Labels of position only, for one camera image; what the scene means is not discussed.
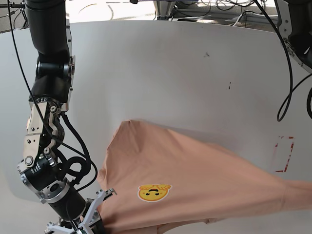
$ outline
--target metal bracket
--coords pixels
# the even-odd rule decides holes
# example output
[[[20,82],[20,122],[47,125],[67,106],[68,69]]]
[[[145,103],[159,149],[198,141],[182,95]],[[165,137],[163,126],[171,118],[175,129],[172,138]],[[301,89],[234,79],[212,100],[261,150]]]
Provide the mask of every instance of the metal bracket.
[[[38,103],[43,118],[45,118],[47,105],[47,102]],[[24,138],[23,158],[27,168],[31,168],[34,165],[35,159],[38,156],[40,135],[42,134],[42,131],[43,122],[41,121],[36,106],[33,105],[27,123],[27,135]]]
[[[288,3],[284,0],[276,0],[276,4],[278,6],[279,15],[281,17],[281,25],[278,28],[279,33],[284,39],[288,39],[293,31]]]

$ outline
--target robotic arm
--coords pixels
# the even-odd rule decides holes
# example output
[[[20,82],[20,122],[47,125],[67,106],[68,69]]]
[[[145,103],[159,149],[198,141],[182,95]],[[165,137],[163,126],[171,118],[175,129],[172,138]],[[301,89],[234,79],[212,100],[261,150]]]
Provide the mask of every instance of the robotic arm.
[[[312,73],[312,0],[275,0],[279,14],[278,29],[289,54]],[[97,206],[114,190],[97,192],[94,200],[85,200],[74,185],[91,170],[92,161],[82,139],[69,123],[68,111],[75,57],[64,0],[25,0],[25,11],[34,47],[38,50],[36,78],[29,98],[31,116],[24,140],[23,160],[18,164],[22,182],[42,203],[47,202],[60,216],[50,222],[46,233],[104,233]],[[66,159],[58,147],[64,143],[59,119],[81,143],[82,157]],[[79,172],[70,169],[81,164]],[[71,182],[65,177],[73,176]]]

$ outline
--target screw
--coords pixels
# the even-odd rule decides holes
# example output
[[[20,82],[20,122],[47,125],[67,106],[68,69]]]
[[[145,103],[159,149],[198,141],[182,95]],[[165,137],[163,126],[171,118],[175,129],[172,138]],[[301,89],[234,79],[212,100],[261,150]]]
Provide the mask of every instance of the screw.
[[[51,109],[50,109],[50,111],[51,111],[52,113],[54,113],[56,110],[57,110],[57,108],[56,108],[55,106],[52,106]]]
[[[47,155],[50,153],[50,149],[47,147],[47,148],[44,148],[43,152]]]
[[[27,166],[30,166],[30,165],[33,163],[33,161],[34,161],[34,159],[33,159],[33,157],[31,157],[31,156],[27,156],[27,157],[25,158],[25,164],[26,164]]]

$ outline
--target red dashed rectangle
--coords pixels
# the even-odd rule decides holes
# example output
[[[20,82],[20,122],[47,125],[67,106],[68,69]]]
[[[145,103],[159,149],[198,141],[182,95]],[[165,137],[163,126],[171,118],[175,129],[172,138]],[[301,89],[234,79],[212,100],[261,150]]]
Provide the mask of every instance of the red dashed rectangle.
[[[272,169],[275,172],[286,172],[291,160],[294,145],[293,136],[279,136],[275,145]]]

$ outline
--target white backdrop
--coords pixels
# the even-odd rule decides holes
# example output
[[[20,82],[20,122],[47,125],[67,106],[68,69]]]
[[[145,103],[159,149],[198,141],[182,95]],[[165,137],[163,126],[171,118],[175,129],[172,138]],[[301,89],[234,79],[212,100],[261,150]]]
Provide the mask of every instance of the white backdrop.
[[[19,55],[30,84],[34,81],[37,52],[28,30],[15,32]],[[107,21],[72,25],[76,73],[69,119],[101,167],[114,130],[125,119],[141,119],[173,128],[205,142],[218,143],[265,170],[272,168],[278,136],[295,137],[287,179],[311,180],[312,120],[306,97],[312,81],[294,93],[285,119],[278,123],[278,108],[289,90],[286,58],[273,33],[245,28],[190,22]],[[4,188],[34,204],[33,195],[16,172],[22,159],[23,138],[30,110],[28,94],[17,63],[11,35],[0,35],[1,54],[1,166]],[[295,83],[307,73],[293,62]],[[65,130],[65,142],[80,149]],[[63,150],[68,157],[74,154]],[[81,184],[87,183],[89,174]],[[95,183],[82,192],[94,197]],[[3,193],[1,205],[19,212],[21,201]],[[44,228],[57,217],[48,206],[35,204],[23,219],[24,233]],[[7,214],[1,225],[9,230]],[[310,233],[310,212],[227,220],[209,227],[195,224],[172,233]]]

